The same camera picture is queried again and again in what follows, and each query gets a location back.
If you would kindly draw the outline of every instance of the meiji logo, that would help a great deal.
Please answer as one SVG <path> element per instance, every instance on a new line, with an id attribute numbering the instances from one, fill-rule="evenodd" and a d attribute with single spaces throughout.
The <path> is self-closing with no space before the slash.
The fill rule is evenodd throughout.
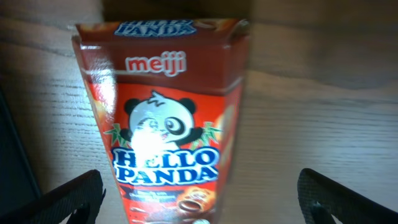
<path id="1" fill-rule="evenodd" d="M 174 77 L 187 70 L 185 52 L 163 52 L 161 57 L 128 57 L 126 58 L 128 72 L 164 72 L 167 77 Z"/>

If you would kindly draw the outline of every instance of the cookie image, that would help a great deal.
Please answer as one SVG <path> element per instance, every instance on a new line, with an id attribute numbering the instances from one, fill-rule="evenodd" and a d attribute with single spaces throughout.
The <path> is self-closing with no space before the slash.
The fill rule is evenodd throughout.
<path id="1" fill-rule="evenodd" d="M 187 212 L 205 212 L 216 202 L 216 193 L 199 187 L 189 187 L 177 199 L 180 209 Z"/>

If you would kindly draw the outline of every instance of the snack box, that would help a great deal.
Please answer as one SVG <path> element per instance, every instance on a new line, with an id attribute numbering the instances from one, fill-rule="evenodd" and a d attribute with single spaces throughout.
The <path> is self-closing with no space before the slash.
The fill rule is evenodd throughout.
<path id="1" fill-rule="evenodd" d="M 78 24 L 72 38 L 130 223 L 216 223 L 248 22 Z"/>

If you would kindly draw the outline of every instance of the hello panda logo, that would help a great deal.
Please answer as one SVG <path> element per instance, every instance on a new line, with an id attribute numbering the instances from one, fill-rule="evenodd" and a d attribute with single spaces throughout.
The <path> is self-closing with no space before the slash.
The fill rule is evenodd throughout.
<path id="1" fill-rule="evenodd" d="M 215 147 L 193 150 L 181 146 L 197 140 L 203 129 L 195 127 L 194 102 L 175 100 L 152 91 L 145 100 L 124 104 L 129 128 L 120 135 L 131 149 L 114 147 L 113 167 L 120 183 L 134 186 L 190 185 L 216 181 L 220 155 Z"/>

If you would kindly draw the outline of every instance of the wood grain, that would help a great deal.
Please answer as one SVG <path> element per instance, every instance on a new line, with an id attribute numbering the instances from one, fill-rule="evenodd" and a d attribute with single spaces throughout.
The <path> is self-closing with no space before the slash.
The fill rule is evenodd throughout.
<path id="1" fill-rule="evenodd" d="M 1 88 L 39 184 L 48 192 L 99 169 L 108 194 L 98 223 L 127 221 L 78 71 L 71 25 L 246 17 L 249 9 L 242 1 L 235 7 L 167 2 L 0 2 Z M 395 3 L 252 4 L 252 50 L 222 223 L 304 223 L 296 191 L 304 167 L 398 210 Z"/>

